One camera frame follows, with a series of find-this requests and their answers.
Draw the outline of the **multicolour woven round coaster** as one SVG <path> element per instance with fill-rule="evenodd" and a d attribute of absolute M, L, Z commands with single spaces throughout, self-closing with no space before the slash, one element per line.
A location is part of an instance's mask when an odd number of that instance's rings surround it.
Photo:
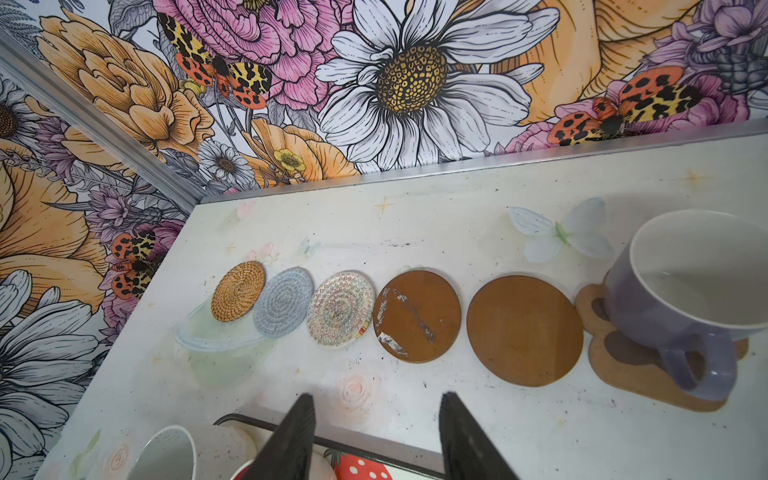
<path fill-rule="evenodd" d="M 368 329 L 375 290 L 366 276 L 342 271 L 330 276 L 315 291 L 306 318 L 310 337 L 320 346 L 344 348 Z"/>

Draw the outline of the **paw shaped wooden coaster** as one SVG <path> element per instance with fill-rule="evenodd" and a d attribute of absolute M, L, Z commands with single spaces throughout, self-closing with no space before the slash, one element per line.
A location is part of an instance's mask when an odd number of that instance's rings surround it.
<path fill-rule="evenodd" d="M 611 324 L 603 309 L 603 297 L 602 284 L 588 284 L 574 302 L 584 331 L 591 335 L 589 363 L 603 382 L 694 412 L 715 412 L 726 404 L 724 400 L 700 399 L 680 389 L 667 374 L 657 351 L 629 340 Z"/>

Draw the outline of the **scratched dark wooden round coaster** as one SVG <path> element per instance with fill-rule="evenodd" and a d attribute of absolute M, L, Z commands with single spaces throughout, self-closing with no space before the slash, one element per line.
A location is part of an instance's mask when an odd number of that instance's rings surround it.
<path fill-rule="evenodd" d="M 411 270 L 390 280 L 374 304 L 372 325 L 380 345 L 396 359 L 426 363 L 456 341 L 462 308 L 452 285 L 428 270 Z"/>

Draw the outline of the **plain wooden round coaster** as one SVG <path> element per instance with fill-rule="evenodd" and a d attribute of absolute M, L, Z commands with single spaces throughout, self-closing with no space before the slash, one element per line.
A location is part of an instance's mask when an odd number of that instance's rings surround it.
<path fill-rule="evenodd" d="M 530 276 L 508 275 L 480 288 L 470 302 L 466 326 L 483 366 L 523 387 L 561 379 L 583 349 L 584 330 L 572 301 Z"/>

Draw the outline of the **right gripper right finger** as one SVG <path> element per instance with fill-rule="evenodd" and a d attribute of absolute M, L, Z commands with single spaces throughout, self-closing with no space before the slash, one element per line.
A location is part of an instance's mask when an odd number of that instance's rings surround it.
<path fill-rule="evenodd" d="M 439 434 L 446 479 L 519 479 L 455 392 L 442 396 Z"/>

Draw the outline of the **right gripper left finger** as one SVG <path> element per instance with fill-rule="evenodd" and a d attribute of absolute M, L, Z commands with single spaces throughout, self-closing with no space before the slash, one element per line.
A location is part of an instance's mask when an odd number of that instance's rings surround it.
<path fill-rule="evenodd" d="M 242 479 L 308 479 L 315 426 L 314 400 L 304 393 L 250 463 Z"/>

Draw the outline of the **grey woven round coaster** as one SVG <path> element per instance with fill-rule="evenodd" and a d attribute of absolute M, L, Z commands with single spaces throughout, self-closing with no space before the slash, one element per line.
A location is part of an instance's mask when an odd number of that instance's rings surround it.
<path fill-rule="evenodd" d="M 307 316 L 314 282 L 301 267 L 287 269 L 269 280 L 253 309 L 256 330 L 280 338 L 295 330 Z"/>

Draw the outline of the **lavender mug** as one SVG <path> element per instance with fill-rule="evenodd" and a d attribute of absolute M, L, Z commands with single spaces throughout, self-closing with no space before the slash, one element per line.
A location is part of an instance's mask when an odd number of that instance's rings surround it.
<path fill-rule="evenodd" d="M 736 342 L 767 327 L 767 230 L 708 210 L 657 216 L 606 275 L 603 304 L 618 331 L 659 352 L 680 389 L 724 400 Z"/>

